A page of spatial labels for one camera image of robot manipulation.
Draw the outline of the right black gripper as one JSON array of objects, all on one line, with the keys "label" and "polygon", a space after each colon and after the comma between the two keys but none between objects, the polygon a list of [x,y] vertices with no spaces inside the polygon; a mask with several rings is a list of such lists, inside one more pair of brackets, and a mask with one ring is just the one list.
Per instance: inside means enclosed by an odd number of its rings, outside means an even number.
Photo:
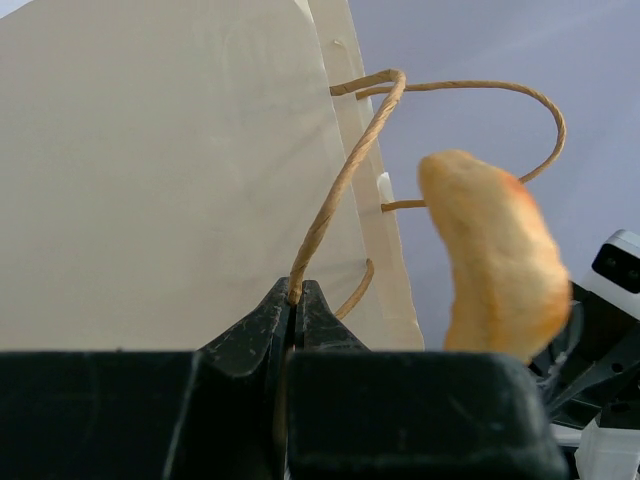
[{"label": "right black gripper", "polygon": [[551,421],[639,416],[639,320],[575,284],[570,320],[530,365]]}]

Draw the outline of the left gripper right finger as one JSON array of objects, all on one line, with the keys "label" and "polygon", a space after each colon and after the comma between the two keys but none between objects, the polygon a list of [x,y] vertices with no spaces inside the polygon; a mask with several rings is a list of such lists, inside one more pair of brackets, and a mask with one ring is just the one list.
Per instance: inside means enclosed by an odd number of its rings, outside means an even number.
[{"label": "left gripper right finger", "polygon": [[528,369],[500,354],[370,351],[315,281],[286,367],[295,479],[566,479]]}]

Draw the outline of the curved croissant bread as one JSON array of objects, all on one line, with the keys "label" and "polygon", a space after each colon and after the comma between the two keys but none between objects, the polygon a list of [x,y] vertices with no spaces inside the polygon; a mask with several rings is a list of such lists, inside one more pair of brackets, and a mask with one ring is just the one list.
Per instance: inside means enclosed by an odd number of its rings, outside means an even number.
[{"label": "curved croissant bread", "polygon": [[566,326],[572,302],[569,272],[535,199],[512,174],[462,150],[424,157],[417,177],[451,264],[445,349],[530,364]]}]

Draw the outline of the beige paper bag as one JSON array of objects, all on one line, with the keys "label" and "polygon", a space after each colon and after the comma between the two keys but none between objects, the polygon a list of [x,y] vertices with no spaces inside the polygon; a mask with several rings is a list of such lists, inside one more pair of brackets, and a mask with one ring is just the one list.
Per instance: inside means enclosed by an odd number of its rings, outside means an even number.
[{"label": "beige paper bag", "polygon": [[190,350],[286,277],[400,80],[346,1],[1,5],[1,348]]}]

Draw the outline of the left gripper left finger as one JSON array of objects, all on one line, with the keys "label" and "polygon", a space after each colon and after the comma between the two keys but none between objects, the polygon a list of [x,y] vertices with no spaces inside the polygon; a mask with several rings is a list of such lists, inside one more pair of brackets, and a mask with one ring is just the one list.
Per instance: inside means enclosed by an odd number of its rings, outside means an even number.
[{"label": "left gripper left finger", "polygon": [[286,279],[197,350],[1,356],[5,479],[280,479]]}]

